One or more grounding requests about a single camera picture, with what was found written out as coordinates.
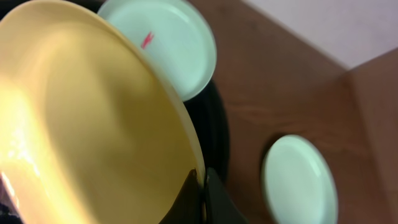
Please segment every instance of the plate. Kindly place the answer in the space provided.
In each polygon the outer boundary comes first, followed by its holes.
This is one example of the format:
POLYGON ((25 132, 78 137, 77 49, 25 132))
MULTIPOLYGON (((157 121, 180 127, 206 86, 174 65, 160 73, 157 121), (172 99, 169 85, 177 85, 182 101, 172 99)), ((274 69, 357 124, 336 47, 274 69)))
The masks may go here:
POLYGON ((0 22, 0 175, 26 223, 158 223, 204 164, 167 80, 95 13, 36 0, 0 22))
POLYGON ((180 0, 109 0, 98 15, 159 66, 183 101, 196 96, 216 66, 213 34, 200 13, 180 0))
POLYGON ((335 224, 338 202, 318 149, 297 135, 278 139, 262 165, 264 201, 279 224, 335 224))

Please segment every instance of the pink mark on plate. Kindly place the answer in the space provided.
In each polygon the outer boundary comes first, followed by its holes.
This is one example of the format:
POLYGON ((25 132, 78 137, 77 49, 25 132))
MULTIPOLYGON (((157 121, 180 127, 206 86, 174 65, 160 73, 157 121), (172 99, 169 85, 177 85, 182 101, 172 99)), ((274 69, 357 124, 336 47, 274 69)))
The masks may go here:
POLYGON ((147 37, 145 37, 144 41, 141 44, 141 48, 145 49, 147 47, 148 44, 150 44, 152 42, 152 39, 154 38, 154 35, 152 35, 152 32, 149 32, 149 34, 147 35, 147 37))

